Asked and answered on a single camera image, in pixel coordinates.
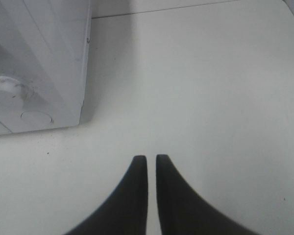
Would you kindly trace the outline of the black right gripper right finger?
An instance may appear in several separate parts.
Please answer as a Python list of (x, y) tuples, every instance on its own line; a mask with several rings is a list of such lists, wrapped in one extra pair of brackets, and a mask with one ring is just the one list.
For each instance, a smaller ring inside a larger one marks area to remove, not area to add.
[(203, 200), (184, 180), (168, 155), (156, 157), (156, 195), (164, 235), (251, 235)]

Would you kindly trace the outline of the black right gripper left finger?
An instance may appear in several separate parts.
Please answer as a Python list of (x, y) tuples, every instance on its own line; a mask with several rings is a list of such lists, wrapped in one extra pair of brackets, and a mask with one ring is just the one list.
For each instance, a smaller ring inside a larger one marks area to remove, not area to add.
[(147, 159), (135, 156), (110, 196), (69, 235), (145, 235)]

